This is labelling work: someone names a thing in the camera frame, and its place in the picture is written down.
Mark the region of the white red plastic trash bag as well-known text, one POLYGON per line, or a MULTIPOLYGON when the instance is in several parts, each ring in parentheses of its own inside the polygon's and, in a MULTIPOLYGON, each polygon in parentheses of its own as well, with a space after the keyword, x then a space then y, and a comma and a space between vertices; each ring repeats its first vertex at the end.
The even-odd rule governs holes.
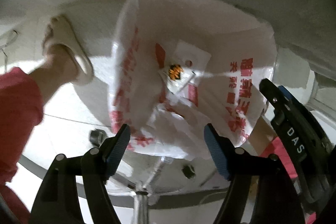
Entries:
POLYGON ((244 144, 266 107, 273 77, 271 25, 221 0, 126 0, 112 44, 112 132, 130 127, 128 150, 208 159, 211 123, 244 144))

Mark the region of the office chair base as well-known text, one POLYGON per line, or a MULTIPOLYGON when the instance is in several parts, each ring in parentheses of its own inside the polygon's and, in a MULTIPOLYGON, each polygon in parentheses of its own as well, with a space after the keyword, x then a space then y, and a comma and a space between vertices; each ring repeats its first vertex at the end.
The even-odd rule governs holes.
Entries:
MULTIPOLYGON (((43 178, 57 154, 83 155, 109 136, 106 127, 39 127, 19 162, 43 178)), ((211 160, 187 161, 126 151, 106 189, 123 223, 132 223, 140 210, 148 211, 150 223, 211 223, 228 185, 211 160)))

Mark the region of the white orange snack wrapper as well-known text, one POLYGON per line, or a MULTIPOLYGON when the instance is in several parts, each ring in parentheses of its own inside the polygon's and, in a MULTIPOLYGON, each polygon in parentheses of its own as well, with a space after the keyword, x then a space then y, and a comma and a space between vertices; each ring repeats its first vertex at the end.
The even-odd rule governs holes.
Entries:
POLYGON ((173 93, 179 93, 194 77, 195 73, 179 64, 165 66, 158 71, 167 89, 173 93))

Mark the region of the beige slipper on foot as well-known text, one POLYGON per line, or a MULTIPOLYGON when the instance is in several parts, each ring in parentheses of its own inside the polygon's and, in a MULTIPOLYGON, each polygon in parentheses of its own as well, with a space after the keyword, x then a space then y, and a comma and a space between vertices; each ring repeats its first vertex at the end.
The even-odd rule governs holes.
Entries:
POLYGON ((64 46, 77 68, 77 76, 72 83, 78 86, 89 84, 94 77, 93 66, 76 38, 69 20, 64 15, 55 16, 51 19, 47 30, 50 30, 51 36, 43 43, 43 56, 46 57, 52 46, 64 46))

